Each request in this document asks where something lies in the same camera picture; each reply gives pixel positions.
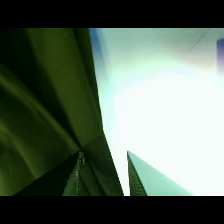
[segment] curtain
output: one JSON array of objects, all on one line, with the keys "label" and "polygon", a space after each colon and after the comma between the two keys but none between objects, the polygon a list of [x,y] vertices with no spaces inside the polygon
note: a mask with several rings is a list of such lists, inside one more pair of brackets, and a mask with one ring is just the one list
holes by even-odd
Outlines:
[{"label": "curtain", "polygon": [[81,195],[123,195],[103,132],[89,30],[1,29],[0,195],[80,151]]}]

